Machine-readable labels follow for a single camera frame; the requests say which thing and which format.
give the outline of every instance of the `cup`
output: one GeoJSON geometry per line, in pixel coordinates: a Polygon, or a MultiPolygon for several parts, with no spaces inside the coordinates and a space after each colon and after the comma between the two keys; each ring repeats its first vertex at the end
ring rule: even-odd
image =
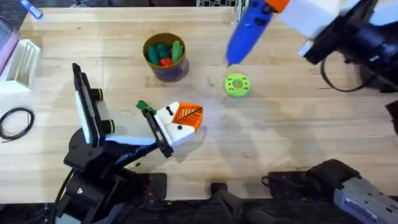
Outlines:
{"type": "Polygon", "coordinates": [[[169,33],[161,33],[161,34],[156,34],[152,37],[150,37],[144,44],[143,50],[142,50],[145,60],[148,63],[148,65],[151,67],[151,69],[154,71],[155,76],[164,82],[176,82],[181,80],[189,71],[189,61],[186,57],[187,55],[187,47],[184,43],[184,41],[177,35],[174,34],[169,34],[169,33]],[[165,44],[168,49],[171,49],[173,46],[173,43],[178,40],[180,41],[181,46],[183,46],[183,54],[181,59],[168,67],[161,67],[154,65],[148,61],[147,58],[147,50],[149,46],[151,45],[157,45],[157,44],[165,44]]]}

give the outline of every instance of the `wooden table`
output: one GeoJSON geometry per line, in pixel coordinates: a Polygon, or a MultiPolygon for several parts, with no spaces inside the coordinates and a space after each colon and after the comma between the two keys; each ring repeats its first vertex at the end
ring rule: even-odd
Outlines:
{"type": "MultiPolygon", "coordinates": [[[[241,197],[269,195],[260,179],[269,171],[305,170],[339,159],[387,194],[398,194],[398,148],[384,105],[396,95],[373,90],[331,90],[319,68],[296,55],[304,38],[274,20],[253,53],[226,69],[224,54],[233,30],[232,8],[43,9],[25,19],[21,35],[43,49],[41,69],[28,95],[0,96],[2,112],[32,108],[36,121],[22,139],[0,144],[0,203],[52,202],[69,167],[63,164],[72,134],[80,127],[73,97],[72,63],[81,65],[93,87],[102,88],[108,108],[140,114],[173,101],[203,105],[195,139],[165,159],[160,151],[140,160],[139,172],[165,172],[168,198],[205,198],[208,184],[228,182],[241,197]],[[188,75],[177,83],[158,81],[141,54],[145,40],[172,32],[187,45],[188,75]],[[226,96],[223,80],[242,72],[251,94],[226,96]]],[[[336,85],[357,85],[341,57],[328,60],[336,85]]],[[[26,115],[7,126],[26,125],[26,115]]]]}

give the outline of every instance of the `black cable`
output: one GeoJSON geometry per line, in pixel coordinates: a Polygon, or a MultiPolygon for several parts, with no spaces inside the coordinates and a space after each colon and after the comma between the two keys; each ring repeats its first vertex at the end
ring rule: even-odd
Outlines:
{"type": "Polygon", "coordinates": [[[62,186],[60,190],[58,191],[57,197],[55,198],[54,206],[52,207],[51,210],[51,216],[50,216],[50,224],[55,224],[55,212],[57,211],[57,205],[60,202],[61,196],[63,191],[65,190],[65,187],[67,186],[70,178],[72,177],[72,174],[74,173],[73,169],[70,169],[69,174],[67,175],[67,178],[62,183],[62,186]]]}
{"type": "Polygon", "coordinates": [[[28,109],[26,109],[26,108],[14,108],[14,109],[8,111],[7,113],[5,113],[5,114],[0,118],[0,138],[3,138],[3,139],[5,139],[5,140],[7,140],[7,141],[4,141],[4,142],[2,142],[2,143],[11,142],[11,141],[14,141],[14,140],[16,140],[16,139],[19,139],[19,138],[23,137],[23,136],[24,136],[26,133],[28,133],[28,131],[30,131],[30,129],[33,127],[34,121],[35,121],[35,114],[33,114],[33,111],[28,110],[28,109]],[[13,114],[13,113],[15,113],[15,112],[19,112],[19,111],[24,111],[24,112],[26,112],[26,113],[28,113],[28,114],[30,115],[30,122],[29,122],[29,118],[28,118],[28,125],[27,125],[27,127],[26,127],[24,130],[22,130],[20,133],[18,133],[18,134],[16,134],[16,135],[13,135],[13,136],[8,136],[8,135],[4,134],[4,130],[3,130],[3,128],[2,128],[2,123],[3,123],[3,121],[4,121],[8,116],[10,116],[11,114],[13,114]]]}
{"type": "Polygon", "coordinates": [[[127,215],[119,222],[119,224],[123,224],[124,222],[127,221],[127,219],[139,208],[140,205],[142,205],[143,202],[137,203],[137,205],[133,206],[130,210],[130,212],[127,213],[127,215]]]}
{"type": "Polygon", "coordinates": [[[33,221],[39,220],[39,219],[43,218],[44,216],[45,216],[45,213],[43,213],[43,214],[39,215],[39,216],[38,216],[38,217],[36,217],[36,218],[32,218],[32,219],[30,219],[30,220],[25,220],[25,221],[23,221],[23,222],[16,222],[16,223],[2,223],[2,224],[25,224],[25,223],[30,223],[30,222],[33,222],[33,221]]]}
{"type": "Polygon", "coordinates": [[[332,89],[334,89],[334,90],[337,90],[337,91],[340,91],[340,92],[343,92],[343,93],[351,93],[351,92],[354,92],[354,91],[357,91],[357,90],[361,90],[361,89],[363,89],[363,88],[365,88],[366,86],[368,86],[370,83],[372,83],[375,79],[376,79],[376,76],[375,75],[373,75],[373,76],[371,76],[370,78],[368,78],[366,81],[364,81],[363,83],[362,83],[362,85],[360,85],[360,86],[358,86],[358,87],[356,87],[356,88],[353,88],[353,89],[351,89],[351,90],[342,90],[342,89],[339,89],[339,88],[337,88],[336,86],[334,86],[334,84],[332,84],[332,82],[329,80],[329,78],[328,78],[328,75],[326,74],[326,71],[325,71],[325,64],[326,64],[326,59],[327,58],[325,58],[322,62],[321,62],[321,77],[323,78],[323,80],[330,86],[330,87],[332,87],[332,89]]]}

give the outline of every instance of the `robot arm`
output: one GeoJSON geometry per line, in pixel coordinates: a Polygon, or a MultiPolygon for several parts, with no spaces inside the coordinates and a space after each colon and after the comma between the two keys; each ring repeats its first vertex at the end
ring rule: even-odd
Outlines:
{"type": "Polygon", "coordinates": [[[387,83],[380,91],[398,90],[397,1],[349,0],[341,5],[337,0],[252,0],[229,42],[229,65],[241,63],[266,29],[271,20],[264,19],[267,7],[308,38],[298,54],[310,63],[316,65],[337,51],[387,83]]]}
{"type": "Polygon", "coordinates": [[[322,199],[365,224],[398,223],[398,203],[335,159],[306,172],[271,172],[264,179],[268,179],[266,185],[276,199],[322,199]]]}

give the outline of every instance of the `blue pen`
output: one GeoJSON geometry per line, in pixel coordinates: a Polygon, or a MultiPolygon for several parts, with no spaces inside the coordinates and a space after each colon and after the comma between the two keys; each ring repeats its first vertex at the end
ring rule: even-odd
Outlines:
{"type": "Polygon", "coordinates": [[[228,66],[241,63],[272,19],[274,10],[264,0],[252,0],[228,44],[228,66]]]}
{"type": "Polygon", "coordinates": [[[28,0],[19,0],[19,2],[24,5],[25,9],[28,10],[36,19],[41,19],[43,17],[43,14],[28,0]]]}

